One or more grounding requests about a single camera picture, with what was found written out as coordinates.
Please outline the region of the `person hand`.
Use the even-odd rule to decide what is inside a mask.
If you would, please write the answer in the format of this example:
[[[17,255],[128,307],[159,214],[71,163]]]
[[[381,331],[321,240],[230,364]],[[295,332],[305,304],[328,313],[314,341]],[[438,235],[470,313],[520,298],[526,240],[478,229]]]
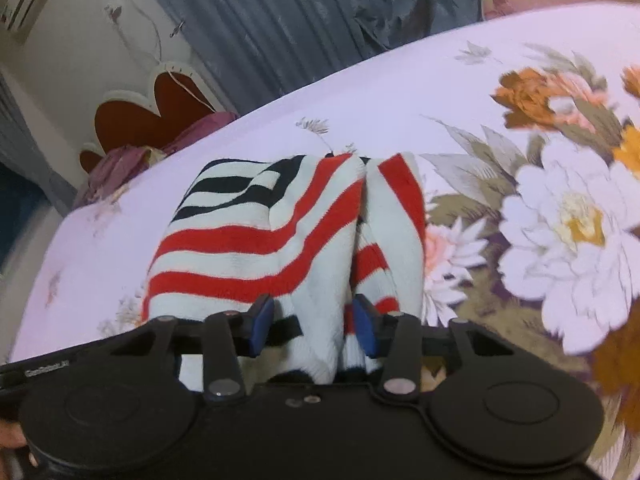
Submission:
[[[8,422],[2,420],[0,422],[0,446],[1,446],[1,478],[9,477],[8,468],[6,468],[6,450],[16,450],[24,448],[27,445],[23,429],[18,422]]]

